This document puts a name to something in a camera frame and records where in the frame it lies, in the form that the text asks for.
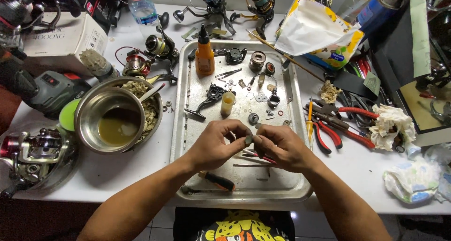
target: white box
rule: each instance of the white box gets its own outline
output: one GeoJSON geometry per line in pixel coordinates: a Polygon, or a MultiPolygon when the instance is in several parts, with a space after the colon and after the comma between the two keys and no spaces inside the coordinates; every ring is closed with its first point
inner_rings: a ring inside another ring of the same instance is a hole
{"type": "MultiPolygon", "coordinates": [[[[56,13],[45,13],[44,21],[51,22],[56,13]]],[[[105,31],[86,12],[74,18],[62,12],[56,29],[35,27],[23,37],[24,52],[28,55],[23,69],[33,75],[44,71],[75,72],[92,76],[80,61],[80,53],[94,49],[103,55],[107,43],[105,31]]]]}

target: cardboard box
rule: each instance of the cardboard box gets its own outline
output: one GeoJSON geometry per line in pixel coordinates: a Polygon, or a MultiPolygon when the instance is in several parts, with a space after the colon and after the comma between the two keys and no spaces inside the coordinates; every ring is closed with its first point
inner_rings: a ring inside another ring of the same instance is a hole
{"type": "Polygon", "coordinates": [[[80,5],[96,20],[105,30],[110,31],[111,25],[117,26],[117,21],[121,17],[122,3],[118,0],[78,0],[80,5]]]}
{"type": "MultiPolygon", "coordinates": [[[[54,17],[55,13],[45,13],[44,21],[49,22],[54,17]]],[[[35,76],[47,70],[92,76],[80,61],[80,54],[94,49],[103,55],[106,44],[105,31],[88,13],[74,18],[69,12],[62,12],[56,29],[35,27],[31,34],[23,37],[23,51],[28,55],[23,69],[35,76]]]]}

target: white table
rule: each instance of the white table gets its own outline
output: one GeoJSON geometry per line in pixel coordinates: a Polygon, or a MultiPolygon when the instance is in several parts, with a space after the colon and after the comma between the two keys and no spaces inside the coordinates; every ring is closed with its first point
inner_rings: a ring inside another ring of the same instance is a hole
{"type": "MultiPolygon", "coordinates": [[[[183,9],[183,6],[157,4],[159,13],[172,13],[177,9],[183,9]]],[[[277,29],[283,15],[276,14],[273,22],[268,25],[266,36],[268,41],[274,41],[274,31],[277,29]]],[[[168,34],[180,50],[185,44],[181,35],[186,33],[193,26],[200,29],[201,18],[196,18],[190,13],[185,14],[183,23],[177,21],[171,16],[170,24],[166,29],[168,34]]],[[[234,23],[237,31],[233,36],[234,40],[249,40],[245,29],[254,30],[255,21],[238,19],[234,23]]],[[[133,46],[145,50],[144,40],[128,11],[122,13],[117,28],[112,28],[108,35],[109,42],[105,51],[105,58],[108,59],[117,68],[121,69],[120,63],[116,60],[114,53],[116,49],[122,46],[133,46]]],[[[121,50],[119,58],[124,61],[125,54],[130,51],[121,50]]],[[[320,69],[309,65],[306,60],[299,61],[313,71],[321,74],[320,69]]],[[[160,74],[166,69],[168,61],[152,65],[152,74],[160,74]]],[[[178,67],[174,70],[177,76],[178,67]]],[[[316,97],[321,86],[321,82],[309,75],[300,68],[297,68],[299,77],[299,86],[302,95],[302,101],[308,103],[310,97],[316,97]]],[[[160,91],[163,102],[172,101],[175,103],[176,86],[165,87],[160,91]]],[[[16,116],[13,119],[12,126],[22,124],[30,119],[44,119],[42,114],[31,109],[23,102],[21,103],[16,116]]],[[[171,147],[171,137],[173,128],[174,114],[165,112],[160,127],[139,149],[117,156],[96,155],[87,149],[82,149],[80,154],[81,161],[77,167],[74,176],[58,190],[49,194],[29,194],[19,192],[14,198],[58,200],[58,201],[80,201],[100,203],[108,199],[114,193],[120,191],[126,186],[131,185],[147,175],[163,168],[169,163],[169,154],[171,147]]],[[[345,181],[355,192],[358,193],[368,204],[380,214],[451,214],[451,203],[439,203],[431,200],[421,205],[407,205],[401,203],[397,198],[386,191],[382,173],[391,166],[405,161],[406,156],[395,152],[386,152],[382,150],[370,151],[363,145],[355,142],[345,136],[342,136],[343,148],[337,151],[333,147],[333,142],[328,136],[323,137],[327,145],[332,145],[332,154],[324,155],[315,145],[313,152],[324,161],[343,181],[345,181]]],[[[195,206],[173,199],[169,205],[195,206]]],[[[293,204],[259,204],[259,205],[230,205],[225,208],[247,208],[247,209],[274,209],[274,210],[321,210],[316,196],[313,194],[308,200],[302,203],[293,204]]]]}

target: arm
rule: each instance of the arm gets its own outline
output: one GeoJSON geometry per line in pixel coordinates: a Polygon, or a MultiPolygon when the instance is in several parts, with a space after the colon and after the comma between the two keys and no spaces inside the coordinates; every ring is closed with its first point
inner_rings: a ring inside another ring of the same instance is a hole
{"type": "Polygon", "coordinates": [[[267,154],[283,169],[302,173],[307,178],[338,240],[392,240],[379,215],[288,126],[263,125],[257,134],[253,139],[259,155],[267,154]]]}
{"type": "Polygon", "coordinates": [[[252,133],[238,120],[210,122],[182,157],[106,200],[77,240],[123,241],[137,237],[189,178],[199,171],[219,168],[243,150],[246,135],[252,133]],[[224,137],[231,143],[226,145],[224,137]]]}

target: orange bottle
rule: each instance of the orange bottle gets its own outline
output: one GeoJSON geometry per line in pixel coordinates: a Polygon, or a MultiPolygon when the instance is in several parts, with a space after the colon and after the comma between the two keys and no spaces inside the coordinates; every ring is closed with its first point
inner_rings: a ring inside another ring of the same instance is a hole
{"type": "Polygon", "coordinates": [[[198,35],[198,49],[196,50],[196,71],[201,75],[211,75],[215,71],[215,56],[210,47],[210,39],[205,25],[202,26],[198,35]]]}

